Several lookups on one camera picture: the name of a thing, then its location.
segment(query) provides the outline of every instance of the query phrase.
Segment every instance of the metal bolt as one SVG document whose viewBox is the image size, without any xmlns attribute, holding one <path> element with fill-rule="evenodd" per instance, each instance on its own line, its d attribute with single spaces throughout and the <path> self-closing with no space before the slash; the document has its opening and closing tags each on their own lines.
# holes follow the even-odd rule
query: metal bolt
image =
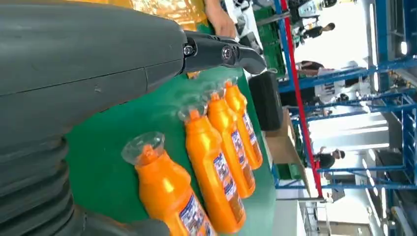
<svg viewBox="0 0 417 236">
<path fill-rule="evenodd" d="M 192 46 L 185 46 L 184 47 L 184 55 L 188 56 L 194 53 L 194 48 Z"/>
<path fill-rule="evenodd" d="M 230 59 L 232 57 L 232 49 L 229 46 L 225 46 L 222 50 L 222 56 L 224 59 Z"/>
</svg>

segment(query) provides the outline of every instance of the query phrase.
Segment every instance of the person's hand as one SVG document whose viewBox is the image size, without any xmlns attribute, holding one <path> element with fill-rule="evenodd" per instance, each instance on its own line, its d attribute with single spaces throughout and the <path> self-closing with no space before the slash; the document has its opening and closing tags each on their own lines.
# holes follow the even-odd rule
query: person's hand
<svg viewBox="0 0 417 236">
<path fill-rule="evenodd" d="M 235 23 L 221 8 L 219 1 L 206 1 L 206 15 L 217 35 L 233 39 L 236 37 Z"/>
</svg>

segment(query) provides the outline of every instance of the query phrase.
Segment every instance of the red pole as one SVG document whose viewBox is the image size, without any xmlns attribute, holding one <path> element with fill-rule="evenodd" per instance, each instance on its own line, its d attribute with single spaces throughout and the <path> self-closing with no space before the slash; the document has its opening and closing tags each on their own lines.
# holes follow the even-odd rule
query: red pole
<svg viewBox="0 0 417 236">
<path fill-rule="evenodd" d="M 286 0 L 281 0 L 281 9 L 282 11 L 288 10 Z M 294 59 L 294 45 L 293 45 L 293 37 L 291 34 L 290 19 L 287 17 L 284 19 L 284 22 L 285 22 L 285 32 L 286 32 L 287 41 L 288 41 L 288 49 L 289 49 L 288 53 L 290 54 L 290 61 L 288 61 L 287 63 L 290 63 L 291 71 L 293 73 L 293 82 L 294 82 L 294 88 L 296 92 L 297 105 L 299 109 L 300 124 L 301 124 L 301 128 L 303 131 L 303 136 L 304 136 L 304 143 L 307 148 L 308 158 L 310 159 L 311 169 L 313 170 L 313 177 L 314 177 L 314 182 L 316 183 L 317 192 L 319 193 L 319 197 L 322 197 L 323 196 L 322 183 L 320 181 L 320 175 L 317 172 L 316 165 L 314 164 L 314 155 L 313 155 L 313 151 L 312 151 L 311 143 L 310 143 L 310 133 L 308 131 L 307 122 L 305 121 L 304 106 L 302 103 L 301 91 L 300 91 L 299 83 L 298 83 L 296 62 Z"/>
</svg>

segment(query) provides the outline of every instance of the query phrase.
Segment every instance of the cardboard box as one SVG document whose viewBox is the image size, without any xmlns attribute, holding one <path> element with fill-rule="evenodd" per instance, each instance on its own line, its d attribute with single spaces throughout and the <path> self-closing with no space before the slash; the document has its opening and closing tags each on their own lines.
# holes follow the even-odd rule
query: cardboard box
<svg viewBox="0 0 417 236">
<path fill-rule="evenodd" d="M 296 135 L 294 133 L 293 123 L 291 122 L 288 109 L 284 109 L 281 128 L 277 131 L 265 132 L 265 140 L 272 155 L 272 160 L 275 164 L 297 165 L 298 171 L 301 173 L 301 178 L 304 181 L 308 193 L 310 194 L 310 187 L 308 185 L 305 167 L 295 148 Z"/>
</svg>

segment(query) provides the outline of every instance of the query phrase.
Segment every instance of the orange bottle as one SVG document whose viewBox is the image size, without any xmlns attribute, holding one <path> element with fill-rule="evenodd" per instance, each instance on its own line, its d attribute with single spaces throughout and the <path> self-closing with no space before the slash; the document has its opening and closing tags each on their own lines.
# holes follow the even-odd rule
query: orange bottle
<svg viewBox="0 0 417 236">
<path fill-rule="evenodd" d="M 191 188 L 190 175 L 170 159 L 163 143 L 163 134 L 150 132 L 122 151 L 138 173 L 139 198 L 150 218 L 165 222 L 172 236 L 216 235 Z"/>
<path fill-rule="evenodd" d="M 210 92 L 208 119 L 223 138 L 221 148 L 240 197 L 248 198 L 255 190 L 255 179 L 236 126 L 236 114 L 229 108 L 223 95 L 224 89 Z"/>
<path fill-rule="evenodd" d="M 205 114 L 204 105 L 180 112 L 185 146 L 214 229 L 233 234 L 242 228 L 246 213 L 221 150 L 221 136 Z"/>
<path fill-rule="evenodd" d="M 240 92 L 236 81 L 226 81 L 225 98 L 229 107 L 236 112 L 238 116 L 237 125 L 238 131 L 243 141 L 246 156 L 249 164 L 253 170 L 256 170 L 262 165 L 263 157 L 259 148 L 258 140 L 256 139 L 255 131 L 253 130 L 252 122 L 246 112 L 247 100 Z"/>
</svg>

